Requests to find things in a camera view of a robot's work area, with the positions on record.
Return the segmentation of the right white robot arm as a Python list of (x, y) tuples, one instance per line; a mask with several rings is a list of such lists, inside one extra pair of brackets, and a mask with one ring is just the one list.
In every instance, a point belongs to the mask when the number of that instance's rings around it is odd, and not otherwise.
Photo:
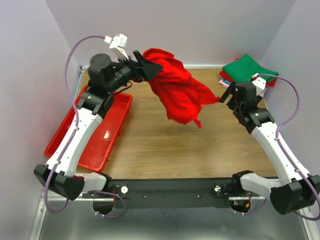
[(263, 148), (276, 170), (277, 179), (261, 177), (250, 170), (241, 171), (233, 174), (230, 191), (236, 196), (255, 193), (269, 200), (279, 214), (285, 215), (318, 201), (320, 177), (311, 175), (303, 167), (282, 138), (270, 112), (258, 107), (265, 86), (266, 81), (260, 77), (253, 81), (232, 82), (220, 102), (231, 96), (226, 105)]

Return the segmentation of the red plastic tray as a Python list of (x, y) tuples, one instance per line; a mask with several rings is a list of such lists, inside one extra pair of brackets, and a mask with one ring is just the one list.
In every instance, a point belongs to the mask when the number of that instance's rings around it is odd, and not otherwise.
[[(79, 167), (95, 172), (103, 170), (127, 115), (130, 112), (132, 101), (133, 96), (131, 94), (122, 92), (115, 95), (110, 110), (102, 123), (94, 131), (84, 148), (78, 162)], [(51, 141), (44, 150), (44, 155), (48, 158), (50, 158), (57, 150), (72, 123), (74, 115), (75, 111), (71, 108), (64, 117), (59, 128), (56, 130)]]

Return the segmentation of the pink folded t shirt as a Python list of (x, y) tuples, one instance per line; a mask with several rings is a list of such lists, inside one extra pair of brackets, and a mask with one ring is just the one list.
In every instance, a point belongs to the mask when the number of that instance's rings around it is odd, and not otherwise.
[(222, 79), (220, 79), (220, 81), (218, 82), (219, 84), (221, 84), (223, 87), (228, 88), (230, 85), (225, 84)]

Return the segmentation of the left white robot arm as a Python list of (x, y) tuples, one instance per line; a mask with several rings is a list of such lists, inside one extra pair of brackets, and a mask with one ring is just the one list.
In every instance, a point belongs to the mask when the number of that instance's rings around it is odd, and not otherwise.
[(77, 173), (76, 168), (92, 134), (111, 109), (119, 88), (133, 79), (150, 81), (163, 70), (161, 64), (146, 59), (139, 51), (135, 50), (133, 55), (134, 60), (122, 57), (118, 62), (105, 53), (90, 59), (88, 87), (73, 106), (74, 117), (67, 132), (46, 164), (37, 164), (33, 171), (46, 191), (68, 201), (83, 192), (95, 192), (101, 198), (110, 194), (111, 185), (106, 176)]

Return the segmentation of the aluminium frame rail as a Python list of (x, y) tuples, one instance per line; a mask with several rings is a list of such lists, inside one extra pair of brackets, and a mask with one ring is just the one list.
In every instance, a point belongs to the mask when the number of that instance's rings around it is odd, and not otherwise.
[[(48, 193), (48, 200), (49, 201), (64, 201), (66, 198), (62, 197), (56, 193)], [(45, 204), (45, 197), (44, 193), (40, 195), (38, 207), (36, 210), (35, 218), (33, 221), (33, 225), (31, 228), (29, 240), (39, 240), (40, 239), (40, 234), (42, 230), (42, 226), (44, 223), (44, 219), (46, 216), (47, 212), (47, 207)]]

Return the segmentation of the blue folded t shirt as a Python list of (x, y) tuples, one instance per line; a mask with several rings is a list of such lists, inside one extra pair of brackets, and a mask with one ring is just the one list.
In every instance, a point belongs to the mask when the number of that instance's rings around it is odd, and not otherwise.
[(222, 82), (223, 83), (225, 83), (226, 85), (230, 85), (231, 84), (231, 82), (230, 81), (228, 81), (227, 79), (225, 79), (225, 78), (221, 78), (221, 80), (222, 80)]

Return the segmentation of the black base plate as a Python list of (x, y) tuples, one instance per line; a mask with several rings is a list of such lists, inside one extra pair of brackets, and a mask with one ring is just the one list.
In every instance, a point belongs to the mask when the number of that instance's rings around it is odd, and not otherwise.
[(248, 212), (252, 194), (235, 193), (230, 178), (113, 179), (103, 193), (89, 191), (93, 209), (107, 215), (113, 209), (230, 208)]

